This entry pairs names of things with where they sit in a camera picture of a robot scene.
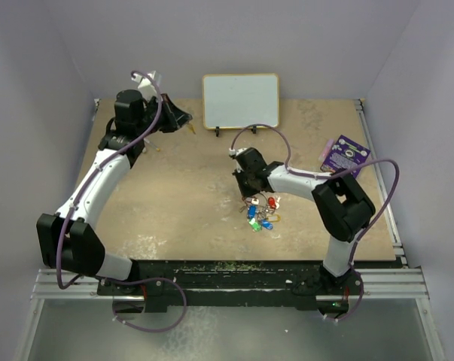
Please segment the yellow tag key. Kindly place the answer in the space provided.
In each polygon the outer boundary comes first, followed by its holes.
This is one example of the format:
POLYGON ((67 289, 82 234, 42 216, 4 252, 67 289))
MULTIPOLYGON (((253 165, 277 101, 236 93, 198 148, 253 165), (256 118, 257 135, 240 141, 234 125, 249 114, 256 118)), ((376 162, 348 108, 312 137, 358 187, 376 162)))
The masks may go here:
POLYGON ((193 124, 188 123, 187 128, 195 135, 196 131, 193 124))

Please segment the keyring with coloured key tags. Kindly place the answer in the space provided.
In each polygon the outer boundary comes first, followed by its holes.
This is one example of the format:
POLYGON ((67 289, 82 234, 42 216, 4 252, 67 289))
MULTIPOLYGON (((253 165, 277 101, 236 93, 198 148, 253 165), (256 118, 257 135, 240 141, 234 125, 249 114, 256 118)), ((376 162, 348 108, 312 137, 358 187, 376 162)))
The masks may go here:
POLYGON ((272 230, 273 224, 281 220, 278 214, 280 196, 268 196, 258 193, 254 196, 242 197, 243 206, 239 212, 245 213, 245 218, 253 232, 272 230))

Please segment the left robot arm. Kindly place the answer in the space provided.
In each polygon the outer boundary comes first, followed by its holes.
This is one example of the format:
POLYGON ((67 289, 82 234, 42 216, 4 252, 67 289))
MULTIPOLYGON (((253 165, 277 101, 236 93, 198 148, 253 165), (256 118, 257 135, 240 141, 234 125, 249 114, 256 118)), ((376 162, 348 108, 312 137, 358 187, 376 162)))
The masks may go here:
POLYGON ((43 263, 58 272, 114 279, 124 295, 137 292, 141 281, 137 261, 110 254, 95 232, 106 202, 119 181, 142 154, 151 133, 173 133, 193 117, 167 94, 145 98, 138 90, 119 92, 114 116, 106 123, 93 164, 69 199, 36 223, 43 263))

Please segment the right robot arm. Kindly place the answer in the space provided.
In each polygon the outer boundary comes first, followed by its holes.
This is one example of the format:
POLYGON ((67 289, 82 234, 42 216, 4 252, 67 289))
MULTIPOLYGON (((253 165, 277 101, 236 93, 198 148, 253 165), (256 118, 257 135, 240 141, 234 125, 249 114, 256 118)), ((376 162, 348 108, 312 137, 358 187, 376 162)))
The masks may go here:
POLYGON ((321 288, 338 294, 347 285, 352 270, 355 243, 376 212, 369 196, 351 174, 313 173, 289 170, 282 162, 266 163, 253 148, 229 149, 236 162, 233 172, 244 197, 258 193, 286 193, 315 203, 330 235, 327 255, 321 264, 321 288))

